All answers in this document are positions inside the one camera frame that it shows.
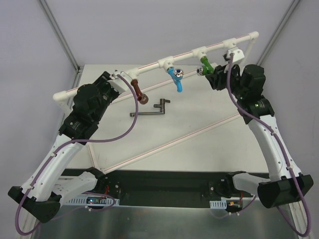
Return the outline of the green plastic water faucet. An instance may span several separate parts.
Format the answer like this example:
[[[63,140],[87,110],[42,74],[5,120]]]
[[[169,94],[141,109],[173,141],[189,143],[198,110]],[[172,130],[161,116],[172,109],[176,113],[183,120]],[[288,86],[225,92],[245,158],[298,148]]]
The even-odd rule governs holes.
[[[212,74],[214,73],[214,68],[212,65],[209,63],[208,58],[206,56],[202,57],[200,59],[202,65],[197,67],[197,74],[199,76],[205,76],[207,74]]]

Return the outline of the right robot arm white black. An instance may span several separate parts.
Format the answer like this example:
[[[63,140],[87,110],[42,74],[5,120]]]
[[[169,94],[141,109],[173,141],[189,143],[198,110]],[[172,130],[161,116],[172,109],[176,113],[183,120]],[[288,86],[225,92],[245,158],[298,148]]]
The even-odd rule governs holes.
[[[212,89],[230,89],[239,105],[239,114],[253,132],[265,158],[269,179],[245,171],[227,174],[225,182],[216,185],[216,192],[230,198],[241,191],[259,197],[266,208],[278,207],[301,200],[313,186],[310,175],[304,175],[290,156],[279,133],[274,110],[262,95],[266,81],[264,68],[250,64],[244,70],[234,65],[231,72],[218,65],[205,77]]]

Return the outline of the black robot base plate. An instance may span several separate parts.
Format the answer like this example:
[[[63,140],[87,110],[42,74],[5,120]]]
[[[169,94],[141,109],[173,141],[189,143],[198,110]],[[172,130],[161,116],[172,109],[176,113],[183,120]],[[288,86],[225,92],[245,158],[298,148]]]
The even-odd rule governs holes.
[[[116,170],[104,174],[91,167],[66,169],[64,176],[90,172],[97,178],[91,191],[120,201],[121,206],[208,208],[218,200],[217,185],[226,185],[225,172],[172,172]]]

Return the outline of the white PVC pipe frame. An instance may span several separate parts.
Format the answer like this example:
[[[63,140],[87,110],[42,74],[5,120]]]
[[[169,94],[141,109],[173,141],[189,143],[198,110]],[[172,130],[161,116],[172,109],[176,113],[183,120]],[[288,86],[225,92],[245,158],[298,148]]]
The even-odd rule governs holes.
[[[173,66],[175,62],[190,59],[190,58],[196,58],[200,61],[203,57],[207,57],[207,52],[215,51],[218,49],[228,50],[228,49],[234,48],[238,43],[245,42],[245,41],[249,41],[249,44],[245,50],[245,53],[243,53],[242,55],[248,57],[258,37],[259,37],[259,32],[253,31],[241,37],[226,39],[220,43],[215,43],[209,46],[198,47],[198,48],[192,49],[189,52],[181,53],[175,56],[168,56],[156,62],[150,63],[148,65],[126,70],[125,73],[127,73],[130,76],[130,78],[137,79],[137,76],[145,72],[149,72],[149,71],[152,71],[155,69],[161,69],[161,68],[163,68],[166,71],[166,68],[165,68],[166,66],[170,66],[170,65]],[[146,87],[143,90],[145,90],[145,92],[149,90],[154,90],[161,86],[168,85],[172,82],[173,80],[169,79],[169,80],[154,84],[152,86]],[[76,95],[78,88],[79,87],[68,90],[68,91],[61,91],[53,95],[53,100],[61,107],[61,109],[65,113],[65,116],[68,116],[71,113],[71,108],[67,106],[67,101],[68,99]],[[114,100],[113,103],[115,104],[120,101],[129,99],[131,97],[133,97],[133,93],[120,96],[116,100]],[[87,143],[85,147],[87,148],[87,151],[89,153],[89,159],[92,161],[93,166],[101,170],[102,168],[100,167],[94,152],[93,143]]]

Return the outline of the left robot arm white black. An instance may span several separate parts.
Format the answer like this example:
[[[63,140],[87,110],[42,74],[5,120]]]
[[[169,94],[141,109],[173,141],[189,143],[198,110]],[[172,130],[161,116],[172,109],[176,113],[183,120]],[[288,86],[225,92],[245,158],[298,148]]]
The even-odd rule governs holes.
[[[82,85],[74,97],[73,110],[64,120],[56,140],[33,175],[22,186],[13,186],[8,195],[41,223],[50,221],[62,205],[87,191],[105,191],[105,175],[90,167],[64,186],[57,180],[72,158],[86,145],[110,103],[119,96],[103,72],[92,84]]]

